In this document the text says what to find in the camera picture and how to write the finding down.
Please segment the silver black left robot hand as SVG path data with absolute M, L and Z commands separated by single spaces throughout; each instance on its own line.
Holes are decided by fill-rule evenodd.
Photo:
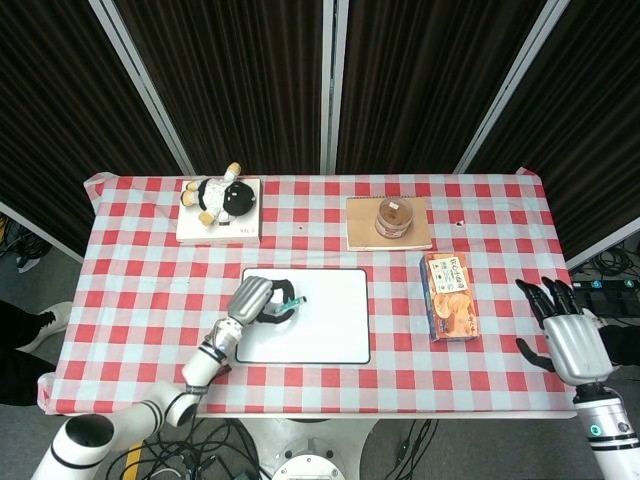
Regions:
M 247 277 L 228 303 L 228 316 L 242 325 L 254 322 L 277 325 L 288 321 L 295 314 L 293 309 L 276 314 L 271 306 L 271 299 L 277 290 L 282 291 L 284 303 L 295 297 L 294 287 L 289 280 Z

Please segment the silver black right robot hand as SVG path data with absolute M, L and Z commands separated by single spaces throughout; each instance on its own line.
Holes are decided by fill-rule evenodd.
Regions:
M 516 286 L 543 331 L 549 355 L 534 352 L 522 338 L 516 340 L 519 352 L 532 365 L 557 374 L 573 387 L 606 380 L 613 366 L 598 328 L 569 285 L 547 277 L 542 282 L 544 288 L 518 279 Z

